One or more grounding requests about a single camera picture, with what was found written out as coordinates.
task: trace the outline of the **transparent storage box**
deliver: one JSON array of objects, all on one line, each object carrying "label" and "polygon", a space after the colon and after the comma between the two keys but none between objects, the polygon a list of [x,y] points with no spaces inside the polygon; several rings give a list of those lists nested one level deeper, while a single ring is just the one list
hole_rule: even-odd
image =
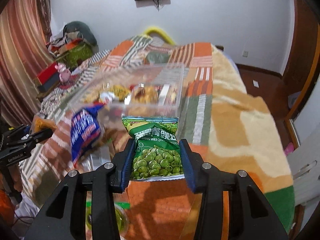
[{"label": "transparent storage box", "polygon": [[[120,120],[123,129],[121,122],[123,115],[179,117],[183,73],[184,65],[180,63],[116,68],[100,73],[100,76],[84,86],[70,100],[69,108],[77,112],[82,107],[99,100],[104,92],[108,92],[114,86],[122,86],[130,91],[131,98],[126,97],[124,101],[118,101],[117,98],[107,103],[103,113],[99,113],[105,118],[103,123],[108,123],[105,127],[120,128],[118,122]],[[156,101],[149,102],[147,98],[146,101],[142,99],[143,103],[139,102],[141,100],[141,97],[137,98],[139,93],[147,91],[147,88],[152,90],[152,87],[158,88]]]}]

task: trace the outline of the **white paper on floor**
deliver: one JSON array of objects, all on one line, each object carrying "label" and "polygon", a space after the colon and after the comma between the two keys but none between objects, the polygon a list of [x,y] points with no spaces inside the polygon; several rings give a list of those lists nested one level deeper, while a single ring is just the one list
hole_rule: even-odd
[{"label": "white paper on floor", "polygon": [[258,81],[253,80],[253,86],[256,87],[256,88],[258,88],[258,87],[259,87]]}]

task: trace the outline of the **pink stuffed toy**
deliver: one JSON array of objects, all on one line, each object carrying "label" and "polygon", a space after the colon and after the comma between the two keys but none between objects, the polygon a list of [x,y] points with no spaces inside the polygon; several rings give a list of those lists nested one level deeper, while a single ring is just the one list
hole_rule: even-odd
[{"label": "pink stuffed toy", "polygon": [[56,70],[58,70],[58,73],[60,74],[60,81],[61,83],[66,83],[70,76],[71,72],[69,69],[67,69],[66,65],[63,63],[58,63],[58,65],[55,66]]}]

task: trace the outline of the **wooden floor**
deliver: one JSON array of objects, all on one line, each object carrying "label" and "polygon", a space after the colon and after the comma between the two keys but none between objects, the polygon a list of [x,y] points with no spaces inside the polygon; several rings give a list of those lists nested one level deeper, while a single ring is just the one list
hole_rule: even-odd
[{"label": "wooden floor", "polygon": [[[289,133],[284,125],[284,117],[288,114],[287,87],[279,77],[251,70],[239,69],[241,78],[248,94],[260,96],[266,102],[281,138],[283,148],[291,142]],[[258,81],[259,88],[253,86],[252,80]]]}]

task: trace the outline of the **bed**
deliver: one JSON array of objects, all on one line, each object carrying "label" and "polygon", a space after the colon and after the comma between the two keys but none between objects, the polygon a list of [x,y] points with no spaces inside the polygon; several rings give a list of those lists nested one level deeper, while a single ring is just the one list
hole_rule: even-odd
[{"label": "bed", "polygon": [[[274,120],[262,98],[246,93],[234,62],[206,42],[172,46],[139,35],[84,62],[77,70],[81,82],[76,82],[71,92],[57,90],[44,100],[43,104],[50,105],[48,102],[57,96],[54,93],[59,96],[52,109],[41,109],[47,118],[56,120],[58,129],[22,164],[25,193],[41,206],[58,182],[74,169],[70,161],[72,112],[68,101],[77,86],[116,68],[167,62],[182,62],[187,69],[177,137],[186,138],[193,151],[220,170],[246,170],[288,231],[294,211],[293,181]],[[83,73],[88,70],[93,72],[92,77],[84,80]],[[129,135],[123,130],[108,132],[115,151],[122,150]],[[127,193],[131,204],[127,240],[193,239],[201,195],[193,195],[184,179],[132,181]],[[228,202],[224,204],[223,239],[227,239]]]}]

